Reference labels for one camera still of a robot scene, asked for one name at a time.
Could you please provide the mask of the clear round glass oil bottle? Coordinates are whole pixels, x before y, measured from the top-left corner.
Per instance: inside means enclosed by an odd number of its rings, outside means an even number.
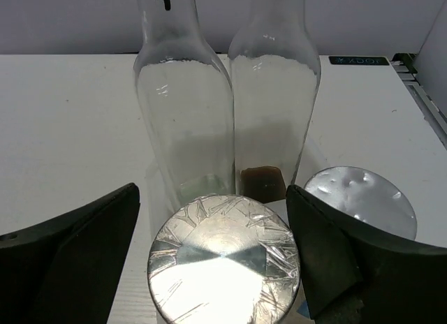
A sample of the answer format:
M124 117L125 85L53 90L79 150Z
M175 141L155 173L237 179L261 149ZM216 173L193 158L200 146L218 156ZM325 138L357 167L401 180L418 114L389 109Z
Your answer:
M138 0L138 7L135 89L171 203L232 194L233 90L201 32L196 0Z

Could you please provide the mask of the square glass bottle gold spout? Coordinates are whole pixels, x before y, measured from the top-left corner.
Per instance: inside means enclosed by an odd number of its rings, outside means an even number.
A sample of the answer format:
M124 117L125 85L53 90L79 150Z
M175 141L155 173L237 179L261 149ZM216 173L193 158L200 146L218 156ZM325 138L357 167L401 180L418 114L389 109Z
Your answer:
M321 81L305 0L251 0L228 58L236 191L261 203L283 200L296 180Z

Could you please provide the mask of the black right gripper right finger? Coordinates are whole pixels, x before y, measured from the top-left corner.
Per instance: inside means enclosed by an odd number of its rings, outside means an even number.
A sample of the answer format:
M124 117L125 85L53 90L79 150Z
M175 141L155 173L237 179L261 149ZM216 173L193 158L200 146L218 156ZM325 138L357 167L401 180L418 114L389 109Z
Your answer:
M296 185L286 192L316 323L445 323L446 249L392 235Z

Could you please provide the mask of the silver lid shaker bottle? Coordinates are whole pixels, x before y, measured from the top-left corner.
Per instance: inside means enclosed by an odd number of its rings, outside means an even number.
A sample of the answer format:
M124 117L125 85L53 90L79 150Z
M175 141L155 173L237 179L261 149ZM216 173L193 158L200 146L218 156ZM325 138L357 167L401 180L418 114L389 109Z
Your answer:
M386 178L363 168L326 168L305 190L349 216L388 233L415 240L416 213L408 198Z

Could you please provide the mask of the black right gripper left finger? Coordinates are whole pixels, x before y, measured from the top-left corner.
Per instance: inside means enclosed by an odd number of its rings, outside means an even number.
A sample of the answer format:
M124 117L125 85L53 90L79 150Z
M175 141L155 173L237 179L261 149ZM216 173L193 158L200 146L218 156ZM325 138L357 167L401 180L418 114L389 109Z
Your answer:
M127 184L1 236L2 323L106 323L140 209Z

